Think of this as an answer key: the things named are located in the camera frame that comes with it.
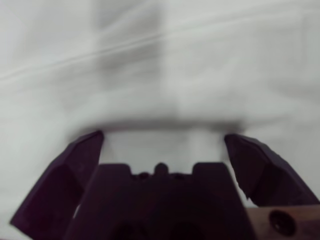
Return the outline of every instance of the hole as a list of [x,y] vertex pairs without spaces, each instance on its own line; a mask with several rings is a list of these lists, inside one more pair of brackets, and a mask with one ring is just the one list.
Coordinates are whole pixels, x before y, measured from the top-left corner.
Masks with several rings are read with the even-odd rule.
[[174,179],[176,179],[176,180],[184,180],[185,176],[183,176],[182,174],[176,174],[176,175],[174,175]]
[[138,177],[140,178],[140,179],[147,179],[147,178],[149,178],[149,173],[147,173],[147,172],[142,172],[142,173],[140,173],[139,175],[138,175]]
[[271,226],[280,234],[291,237],[296,233],[296,222],[288,213],[274,210],[269,215]]
[[204,240],[201,229],[191,222],[177,223],[170,233],[169,240]]

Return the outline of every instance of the white sheet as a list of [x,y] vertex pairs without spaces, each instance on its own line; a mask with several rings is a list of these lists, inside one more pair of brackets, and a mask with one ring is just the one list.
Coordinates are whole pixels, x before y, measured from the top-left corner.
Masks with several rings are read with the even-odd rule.
[[27,239],[8,221],[48,163],[116,123],[155,129],[107,134],[101,162],[133,173],[228,165],[222,136],[236,131],[267,143],[320,197],[319,6],[1,0],[0,238]]

